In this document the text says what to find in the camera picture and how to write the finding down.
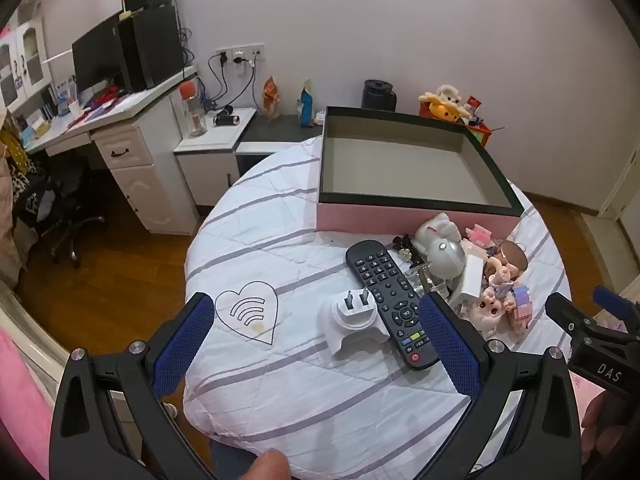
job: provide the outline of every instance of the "wall socket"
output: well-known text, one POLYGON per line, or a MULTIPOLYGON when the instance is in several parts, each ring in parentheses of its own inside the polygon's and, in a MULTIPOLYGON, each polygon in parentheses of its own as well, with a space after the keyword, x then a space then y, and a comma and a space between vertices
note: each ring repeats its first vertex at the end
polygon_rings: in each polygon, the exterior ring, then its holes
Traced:
POLYGON ((238 52, 242 52, 242 57, 244 57, 245 59, 249 59, 251 61, 254 60, 255 54, 259 52, 255 62, 258 63, 258 62, 266 61, 264 43, 254 43, 250 45, 240 45, 240 46, 228 46, 226 48, 216 49, 216 54, 220 54, 222 52, 226 52, 226 58, 228 59, 228 62, 233 62, 234 58, 237 57, 236 53, 238 52))

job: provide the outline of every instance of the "human hand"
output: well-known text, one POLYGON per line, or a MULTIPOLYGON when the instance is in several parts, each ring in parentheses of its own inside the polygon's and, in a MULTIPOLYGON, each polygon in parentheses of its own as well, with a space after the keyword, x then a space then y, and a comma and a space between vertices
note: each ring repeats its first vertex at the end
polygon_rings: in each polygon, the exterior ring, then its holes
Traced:
POLYGON ((289 461, 277 449, 270 449, 255 459, 240 480, 291 480, 289 461))
POLYGON ((614 416, 608 426, 607 421, 602 420, 604 411, 607 415, 613 412, 620 412, 621 401, 612 393, 606 390, 591 400, 582 420, 582 463, 585 464, 591 453, 596 450, 602 457, 606 457, 616 447, 616 444, 625 433, 626 426, 615 424, 614 416))

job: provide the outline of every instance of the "drawer handle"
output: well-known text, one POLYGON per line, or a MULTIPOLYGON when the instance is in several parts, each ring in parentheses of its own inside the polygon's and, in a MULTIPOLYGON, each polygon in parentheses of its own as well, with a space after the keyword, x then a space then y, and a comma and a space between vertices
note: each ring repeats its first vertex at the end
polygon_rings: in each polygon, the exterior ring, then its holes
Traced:
POLYGON ((118 158, 119 156, 126 155, 127 153, 129 153, 129 149, 128 148, 126 150, 124 150, 122 153, 111 152, 111 156, 113 158, 118 158))

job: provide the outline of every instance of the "doorframe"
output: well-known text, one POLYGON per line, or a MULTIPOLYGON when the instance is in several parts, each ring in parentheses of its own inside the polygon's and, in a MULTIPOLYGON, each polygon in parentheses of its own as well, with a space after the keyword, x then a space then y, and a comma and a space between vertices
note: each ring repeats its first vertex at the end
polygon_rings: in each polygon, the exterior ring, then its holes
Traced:
POLYGON ((611 193, 602 204, 598 216, 611 220, 619 220, 626 206, 640 189, 640 137, 636 141, 634 150, 629 155, 618 180, 611 193))

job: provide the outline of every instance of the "computer monitor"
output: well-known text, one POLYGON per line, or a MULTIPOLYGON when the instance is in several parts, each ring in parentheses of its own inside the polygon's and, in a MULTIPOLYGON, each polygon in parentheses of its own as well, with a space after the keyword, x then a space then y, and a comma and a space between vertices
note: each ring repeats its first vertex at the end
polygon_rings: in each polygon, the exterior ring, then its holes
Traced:
POLYGON ((118 25, 120 13, 108 17, 96 25, 71 46, 76 68, 78 91, 113 78, 122 81, 122 69, 118 56, 118 42, 113 29, 118 25))

